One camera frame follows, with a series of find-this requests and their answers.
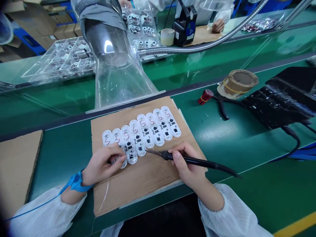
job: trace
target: cardboard pad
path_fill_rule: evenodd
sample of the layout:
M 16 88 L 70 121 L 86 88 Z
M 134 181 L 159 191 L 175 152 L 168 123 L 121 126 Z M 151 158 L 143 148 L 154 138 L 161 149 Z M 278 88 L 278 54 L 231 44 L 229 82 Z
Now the cardboard pad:
M 181 130 L 181 136 L 165 141 L 163 146 L 155 145 L 152 150 L 168 150 L 183 141 L 187 141 L 198 151 L 199 159 L 206 160 L 190 129 L 179 114 L 175 103 L 169 96 L 91 120 L 92 152 L 95 153 L 103 147 L 102 133 L 105 130 L 113 131 L 115 128 L 129 125 L 129 122 L 136 119 L 139 114 L 146 115 L 156 108 L 160 109 L 162 106 L 169 107 Z M 137 163 L 134 165 L 127 164 L 124 169 L 120 169 L 114 176 L 94 186 L 94 215 L 96 217 L 104 215 L 179 179 L 179 173 L 171 161 L 165 161 L 160 156 L 146 153 L 142 157 L 139 156 Z
M 198 26 L 195 30 L 193 42 L 186 44 L 184 47 L 213 42 L 222 38 L 224 35 L 223 33 L 212 33 L 212 27 L 208 25 Z
M 26 203 L 43 131 L 0 143 L 0 204 L 4 219 Z

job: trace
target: left hand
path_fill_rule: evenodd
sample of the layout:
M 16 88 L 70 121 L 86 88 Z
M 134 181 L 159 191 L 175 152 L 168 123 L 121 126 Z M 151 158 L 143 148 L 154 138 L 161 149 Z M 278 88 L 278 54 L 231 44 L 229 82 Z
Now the left hand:
M 224 30 L 225 22 L 223 19 L 218 19 L 213 23 L 212 32 L 213 33 L 221 33 Z
M 128 0 L 119 0 L 119 4 L 121 7 L 127 7 L 127 8 L 132 8 L 132 3 Z
M 112 162 L 117 157 L 119 158 L 114 164 L 107 163 L 108 160 Z M 111 177 L 122 167 L 126 158 L 127 156 L 118 143 L 98 149 L 93 154 L 87 167 L 82 171 L 82 185 L 90 186 Z

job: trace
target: yellow floor line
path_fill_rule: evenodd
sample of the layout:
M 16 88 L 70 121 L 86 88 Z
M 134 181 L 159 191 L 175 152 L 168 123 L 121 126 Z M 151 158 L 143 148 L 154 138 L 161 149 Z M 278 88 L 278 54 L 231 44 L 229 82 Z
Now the yellow floor line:
M 274 233 L 274 237 L 292 237 L 316 224 L 316 211 Z

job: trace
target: clear plastic funnel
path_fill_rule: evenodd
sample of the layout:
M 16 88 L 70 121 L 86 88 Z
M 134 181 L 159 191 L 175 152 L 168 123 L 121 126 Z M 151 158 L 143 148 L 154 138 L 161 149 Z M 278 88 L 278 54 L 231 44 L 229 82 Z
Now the clear plastic funnel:
M 141 66 L 125 31 L 86 20 L 87 42 L 96 61 L 95 109 L 109 109 L 158 92 Z
M 208 11 L 224 11 L 234 7 L 232 0 L 206 0 L 200 4 L 200 7 Z

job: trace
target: worker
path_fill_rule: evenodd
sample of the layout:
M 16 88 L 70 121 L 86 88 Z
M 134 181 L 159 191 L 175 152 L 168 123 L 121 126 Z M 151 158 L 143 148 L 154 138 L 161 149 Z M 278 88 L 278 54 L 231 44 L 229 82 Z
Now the worker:
M 131 8 L 132 5 L 128 0 L 119 0 L 121 6 Z M 215 15 L 214 22 L 212 25 L 212 31 L 214 33 L 220 33 L 224 30 L 225 24 L 230 20 L 230 16 L 233 13 L 233 1 L 232 0 L 222 0 L 224 5 L 223 11 L 218 11 Z M 163 11 L 167 5 L 172 4 L 172 0 L 134 0 L 134 5 L 136 8 L 146 8 L 148 5 L 153 11 L 153 14 L 156 15 L 158 11 Z M 195 10 L 197 11 L 196 26 L 203 26 L 210 23 L 211 16 L 213 11 L 203 9 L 201 5 L 204 3 L 203 0 L 183 0 L 185 6 L 194 5 Z M 181 13 L 181 6 L 178 4 L 176 8 L 175 18 L 178 18 Z
M 213 185 L 205 177 L 205 168 L 187 164 L 181 153 L 198 158 L 198 153 L 187 142 L 170 149 L 172 164 L 179 171 L 181 180 L 198 196 L 198 206 L 201 212 L 206 236 L 229 237 L 272 237 L 264 228 L 258 225 L 256 215 L 250 208 L 225 184 Z M 108 160 L 115 160 L 112 165 Z M 35 200 L 21 207 L 15 216 L 30 211 L 52 198 L 49 203 L 25 215 L 10 221 L 10 236 L 61 236 L 71 227 L 71 221 L 87 197 L 87 190 L 95 183 L 111 177 L 125 161 L 126 156 L 117 143 L 103 147 L 95 152 L 87 167 L 79 172 L 82 179 L 72 178 L 70 183 L 79 183 L 71 189 L 70 186 L 57 186 L 46 191 Z M 102 231 L 100 236 L 117 237 L 123 222 Z

